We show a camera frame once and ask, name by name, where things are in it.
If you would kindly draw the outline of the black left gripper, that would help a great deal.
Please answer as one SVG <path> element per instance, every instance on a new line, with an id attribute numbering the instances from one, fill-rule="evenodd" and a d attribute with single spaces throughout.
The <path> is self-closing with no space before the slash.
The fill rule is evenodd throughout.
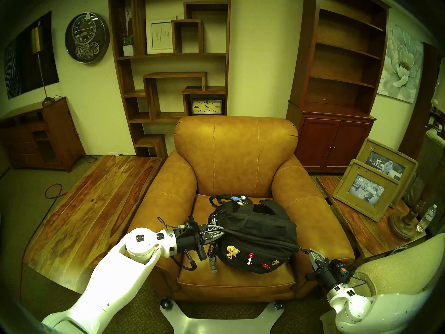
<path id="1" fill-rule="evenodd" d="M 195 251 L 201 261 L 207 259 L 204 245 L 223 235 L 224 227 L 219 225 L 199 225 L 194 217 L 189 217 L 183 225 L 173 230 L 176 238 L 176 254 Z"/>

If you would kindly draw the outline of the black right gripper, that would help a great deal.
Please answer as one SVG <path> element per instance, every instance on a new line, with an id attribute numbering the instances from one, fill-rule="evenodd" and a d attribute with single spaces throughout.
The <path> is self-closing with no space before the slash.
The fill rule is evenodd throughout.
<path id="1" fill-rule="evenodd" d="M 349 272 L 344 262 L 330 261 L 315 250 L 309 250 L 309 259 L 313 272 L 306 274 L 306 281 L 316 281 L 325 292 L 329 292 L 341 284 L 349 283 Z"/>

